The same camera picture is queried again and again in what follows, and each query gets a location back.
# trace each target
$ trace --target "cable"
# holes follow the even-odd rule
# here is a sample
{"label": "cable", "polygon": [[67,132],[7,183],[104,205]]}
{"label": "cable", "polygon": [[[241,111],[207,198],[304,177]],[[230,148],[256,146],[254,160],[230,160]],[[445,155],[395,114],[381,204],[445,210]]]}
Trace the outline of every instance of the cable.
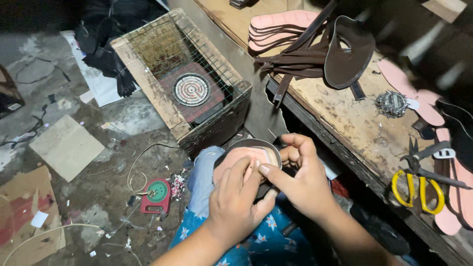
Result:
{"label": "cable", "polygon": [[61,229],[61,228],[66,228],[66,227],[69,227],[69,226],[90,226],[90,227],[96,227],[96,228],[99,228],[101,229],[102,227],[98,226],[98,225],[93,225],[93,224],[86,224],[86,223],[74,223],[74,224],[68,224],[68,225],[63,225],[63,226],[60,226],[60,227],[56,227],[54,229],[51,229],[51,230],[48,230],[46,232],[42,232],[41,234],[39,235],[35,235],[35,236],[32,236],[30,238],[28,238],[27,240],[23,241],[21,244],[19,244],[14,250],[12,250],[12,252],[10,252],[10,254],[7,256],[7,258],[5,259],[5,262],[3,262],[3,266],[5,266],[7,264],[7,261],[8,259],[11,257],[11,255],[21,246],[23,246],[26,242],[30,241],[31,239],[33,238],[37,238],[39,236],[42,236],[46,233],[49,233],[51,231],[54,231],[54,230],[58,230],[58,229]]}
{"label": "cable", "polygon": [[136,260],[138,260],[138,264],[139,264],[140,266],[143,266],[143,264],[141,264],[140,258],[138,258],[138,256],[137,256],[130,248],[127,248],[127,247],[124,246],[124,245],[115,244],[115,243],[104,243],[104,244],[102,244],[102,246],[116,246],[116,247],[126,248],[130,253],[133,254],[133,256],[135,256]]}
{"label": "cable", "polygon": [[[128,177],[126,178],[126,185],[128,186],[128,188],[133,191],[134,193],[138,194],[138,195],[147,195],[148,193],[147,192],[140,192],[141,190],[143,190],[145,187],[146,187],[146,184],[148,183],[148,178],[146,177],[146,175],[143,173],[143,172],[137,172],[135,173],[131,178],[130,178],[130,175],[131,175],[131,171],[133,170],[133,167],[135,166],[135,163],[136,161],[138,161],[138,159],[147,151],[149,150],[151,147],[153,146],[156,146],[156,145],[161,145],[161,146],[165,146],[165,147],[168,147],[168,148],[173,148],[173,149],[178,149],[179,147],[175,147],[175,146],[171,146],[171,145],[168,145],[166,143],[161,143],[161,142],[157,142],[157,143],[153,143],[151,144],[150,146],[148,146],[144,151],[141,152],[140,155],[138,155],[138,157],[136,157],[135,159],[135,162],[131,165],[131,168],[130,168],[130,172],[128,173]],[[144,186],[139,189],[139,190],[134,190],[132,185],[131,185],[131,181],[133,180],[133,177],[135,177],[135,175],[141,173],[144,177],[145,177],[145,184]]]}

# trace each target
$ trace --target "metal tool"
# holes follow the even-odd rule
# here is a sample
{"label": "metal tool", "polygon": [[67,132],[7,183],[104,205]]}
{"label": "metal tool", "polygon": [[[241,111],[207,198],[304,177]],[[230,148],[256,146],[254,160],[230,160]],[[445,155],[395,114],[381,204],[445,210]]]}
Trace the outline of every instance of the metal tool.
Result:
{"label": "metal tool", "polygon": [[[399,179],[399,175],[403,175],[403,174],[405,174],[405,172],[402,170],[399,170],[394,174],[393,179],[391,180],[392,182],[391,187],[393,189],[394,196],[396,197],[397,201],[400,204],[406,207],[414,207],[414,205],[412,204],[414,194],[415,194],[413,174],[407,173],[407,185],[409,188],[409,202],[405,202],[401,198],[401,195],[399,194],[399,191],[397,190],[397,180]],[[430,179],[429,182],[432,184],[435,191],[437,192],[438,201],[437,201],[437,207],[434,210],[429,210],[427,207],[426,199],[425,199],[425,180],[426,180],[425,177],[423,176],[419,177],[420,203],[422,205],[422,209],[431,214],[439,214],[442,211],[443,207],[445,206],[445,196],[442,192],[442,189],[437,184],[437,182]]]}
{"label": "metal tool", "polygon": [[426,177],[429,179],[433,179],[437,182],[448,184],[454,187],[460,187],[464,189],[472,189],[471,187],[467,186],[465,182],[458,181],[451,179],[449,177],[445,177],[443,175],[439,175],[436,173],[432,173],[420,167],[420,161],[424,158],[432,156],[434,153],[442,150],[442,149],[450,149],[450,142],[449,141],[442,141],[437,144],[430,145],[429,147],[425,148],[422,151],[419,151],[419,145],[417,143],[417,139],[415,139],[415,144],[412,144],[412,139],[409,139],[409,155],[404,155],[400,159],[406,160],[409,164],[409,169],[406,169],[406,173],[411,175],[417,175],[419,177]]}

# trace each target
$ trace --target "fingernail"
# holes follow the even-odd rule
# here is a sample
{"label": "fingernail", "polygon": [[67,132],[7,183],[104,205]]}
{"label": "fingernail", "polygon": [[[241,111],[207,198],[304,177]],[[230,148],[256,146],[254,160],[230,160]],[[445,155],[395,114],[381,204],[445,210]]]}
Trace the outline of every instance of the fingernail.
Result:
{"label": "fingernail", "polygon": [[267,167],[266,165],[262,164],[262,165],[260,165],[259,171],[260,171],[264,176],[267,176],[267,175],[269,174],[269,171],[271,171],[271,169],[270,169],[269,167]]}
{"label": "fingernail", "polygon": [[264,199],[275,198],[277,196],[278,192],[274,188],[272,188],[266,193],[266,195],[264,195]]}

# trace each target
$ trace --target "plywood board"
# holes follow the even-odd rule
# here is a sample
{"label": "plywood board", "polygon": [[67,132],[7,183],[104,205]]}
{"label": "plywood board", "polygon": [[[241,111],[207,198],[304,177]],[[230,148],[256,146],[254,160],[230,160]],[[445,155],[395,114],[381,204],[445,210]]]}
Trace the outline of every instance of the plywood board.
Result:
{"label": "plywood board", "polygon": [[[23,241],[61,226],[47,166],[18,174],[0,187],[0,262]],[[48,217],[41,228],[30,223],[37,211]],[[66,246],[64,229],[28,241],[9,258],[7,265],[29,266]]]}
{"label": "plywood board", "polygon": [[67,182],[72,181],[105,149],[69,115],[63,116],[30,147]]}

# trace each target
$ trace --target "wooden workbench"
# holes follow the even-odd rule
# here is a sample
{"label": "wooden workbench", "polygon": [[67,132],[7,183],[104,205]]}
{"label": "wooden workbench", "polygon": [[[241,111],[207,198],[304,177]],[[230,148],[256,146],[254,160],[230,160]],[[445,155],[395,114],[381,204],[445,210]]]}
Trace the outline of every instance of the wooden workbench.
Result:
{"label": "wooden workbench", "polygon": [[[278,13],[292,9],[287,0],[259,0],[254,6],[238,10],[228,1],[195,0],[199,7],[239,46],[247,49],[248,26],[254,16]],[[272,49],[262,56],[278,54],[285,46]],[[433,144],[422,140],[411,125],[417,115],[407,110],[402,118],[387,119],[377,115],[373,100],[387,90],[394,90],[380,72],[377,61],[383,55],[374,53],[359,82],[368,96],[355,102],[349,89],[334,90],[320,79],[292,80],[289,95],[283,104],[304,122],[376,195],[385,199],[391,176],[406,168],[400,157],[408,153],[409,136],[419,139],[419,149]],[[274,76],[279,82],[282,76]],[[424,159],[422,167],[433,171],[433,160]],[[394,208],[410,226],[449,265],[473,264],[471,232],[461,229],[447,236],[435,227],[433,216]]]}

